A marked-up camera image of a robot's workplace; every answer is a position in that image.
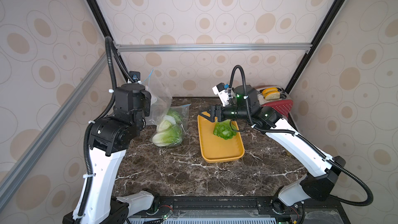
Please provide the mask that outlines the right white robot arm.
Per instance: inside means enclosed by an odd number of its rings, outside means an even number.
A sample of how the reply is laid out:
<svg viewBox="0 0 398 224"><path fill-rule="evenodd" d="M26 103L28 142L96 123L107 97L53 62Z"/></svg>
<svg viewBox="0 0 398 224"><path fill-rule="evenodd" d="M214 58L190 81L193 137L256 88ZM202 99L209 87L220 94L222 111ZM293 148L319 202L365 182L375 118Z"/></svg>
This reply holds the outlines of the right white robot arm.
<svg viewBox="0 0 398 224"><path fill-rule="evenodd" d="M212 105L201 116L211 122L246 120L252 128L275 140L307 169L307 174L296 182L281 187L273 198L275 211L307 199L325 201L334 188L340 171L327 160L334 157L304 141L277 110L263 106L260 93L251 86L229 88L224 83L213 87L221 103Z"/></svg>

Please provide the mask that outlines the clear zipper bag blue seal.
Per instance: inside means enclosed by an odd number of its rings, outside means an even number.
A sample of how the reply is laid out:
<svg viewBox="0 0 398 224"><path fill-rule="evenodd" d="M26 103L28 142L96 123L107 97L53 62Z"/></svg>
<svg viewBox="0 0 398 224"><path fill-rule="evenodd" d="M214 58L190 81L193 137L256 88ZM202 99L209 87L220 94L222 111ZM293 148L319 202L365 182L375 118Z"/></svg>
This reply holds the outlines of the clear zipper bag blue seal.
<svg viewBox="0 0 398 224"><path fill-rule="evenodd" d="M190 105L187 104L181 106L172 106L172 95L170 93L170 90L168 86L162 84L160 79L158 79L158 77L155 74L155 69L152 69L148 77L142 81L142 85L145 86L145 89L149 91L152 96L150 115L149 117L146 117L146 123L148 125L155 125L157 127L159 123L162 121L163 117L167 114L169 109L172 108L175 111L179 112L183 118L183 139L184 139L188 130Z"/></svg>

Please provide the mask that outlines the chinese cabbage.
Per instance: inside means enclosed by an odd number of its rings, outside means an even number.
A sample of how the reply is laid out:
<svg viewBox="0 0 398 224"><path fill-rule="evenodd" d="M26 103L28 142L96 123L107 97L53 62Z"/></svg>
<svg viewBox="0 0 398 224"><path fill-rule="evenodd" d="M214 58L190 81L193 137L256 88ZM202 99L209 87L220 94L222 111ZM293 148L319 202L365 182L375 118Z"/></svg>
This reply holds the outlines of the chinese cabbage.
<svg viewBox="0 0 398 224"><path fill-rule="evenodd" d="M152 143L157 147L176 146L183 139L183 118L181 114L170 108L157 126Z"/></svg>
<svg viewBox="0 0 398 224"><path fill-rule="evenodd" d="M234 138L238 133L236 126L231 123L231 120L217 122L214 126L213 134L224 140Z"/></svg>

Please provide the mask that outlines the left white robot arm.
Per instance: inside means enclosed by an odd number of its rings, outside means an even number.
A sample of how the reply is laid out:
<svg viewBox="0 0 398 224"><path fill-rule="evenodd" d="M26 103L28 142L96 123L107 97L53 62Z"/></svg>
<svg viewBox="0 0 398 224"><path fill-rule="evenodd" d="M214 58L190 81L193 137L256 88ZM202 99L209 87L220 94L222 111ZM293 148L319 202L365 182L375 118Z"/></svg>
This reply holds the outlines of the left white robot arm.
<svg viewBox="0 0 398 224"><path fill-rule="evenodd" d="M89 123L84 188L76 208L63 217L64 224L124 224L135 213L131 200L118 200L112 191L130 142L146 125L151 94L141 84L124 84L112 92L114 113Z"/></svg>

